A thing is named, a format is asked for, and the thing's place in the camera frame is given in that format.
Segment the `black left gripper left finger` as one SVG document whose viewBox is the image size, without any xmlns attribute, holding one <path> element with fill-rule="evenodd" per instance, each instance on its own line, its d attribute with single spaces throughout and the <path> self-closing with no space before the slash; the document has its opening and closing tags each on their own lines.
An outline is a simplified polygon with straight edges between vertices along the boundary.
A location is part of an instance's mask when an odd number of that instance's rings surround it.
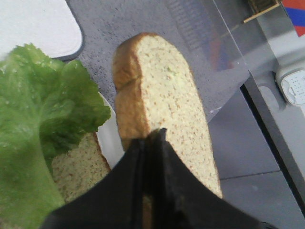
<svg viewBox="0 0 305 229">
<path fill-rule="evenodd" d="M 143 229 L 145 141 L 135 139 L 112 171 L 88 192 L 54 210 L 42 229 Z"/>
</svg>

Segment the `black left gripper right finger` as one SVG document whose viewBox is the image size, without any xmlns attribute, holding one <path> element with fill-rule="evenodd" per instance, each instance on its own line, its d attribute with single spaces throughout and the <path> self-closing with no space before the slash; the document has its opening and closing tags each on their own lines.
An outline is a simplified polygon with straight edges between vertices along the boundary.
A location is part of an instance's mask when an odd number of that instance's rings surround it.
<svg viewBox="0 0 305 229">
<path fill-rule="evenodd" d="M 202 184 L 166 140 L 153 131 L 145 144 L 147 191 L 152 195 L 157 229 L 273 229 L 218 197 Z"/>
</svg>

